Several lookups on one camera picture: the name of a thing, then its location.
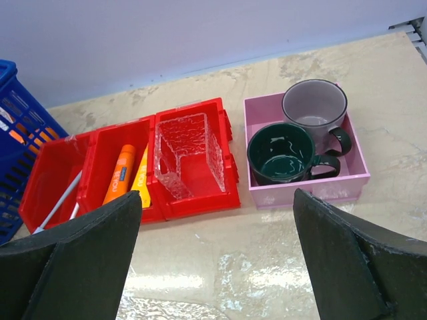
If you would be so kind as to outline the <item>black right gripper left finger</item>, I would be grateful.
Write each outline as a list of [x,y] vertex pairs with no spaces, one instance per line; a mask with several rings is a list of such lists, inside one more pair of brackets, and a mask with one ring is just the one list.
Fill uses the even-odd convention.
[[138,192],[1,246],[2,319],[115,319],[141,222]]

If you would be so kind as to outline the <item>dark green mug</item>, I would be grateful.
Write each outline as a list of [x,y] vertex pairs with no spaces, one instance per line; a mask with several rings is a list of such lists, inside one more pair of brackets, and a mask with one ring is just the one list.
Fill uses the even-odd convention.
[[291,123],[273,123],[257,131],[248,143],[247,158],[261,186],[332,178],[341,171],[337,157],[318,155],[312,136]]

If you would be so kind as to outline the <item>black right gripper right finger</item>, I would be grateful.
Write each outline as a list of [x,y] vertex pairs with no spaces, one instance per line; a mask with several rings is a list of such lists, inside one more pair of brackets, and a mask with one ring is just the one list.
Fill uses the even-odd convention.
[[294,219],[320,319],[425,319],[426,242],[302,189]]

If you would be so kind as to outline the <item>clear textured acrylic holder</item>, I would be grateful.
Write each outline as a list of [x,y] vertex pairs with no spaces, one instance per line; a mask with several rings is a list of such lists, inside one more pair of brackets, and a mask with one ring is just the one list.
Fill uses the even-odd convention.
[[156,125],[154,176],[175,200],[226,191],[222,150],[206,113]]

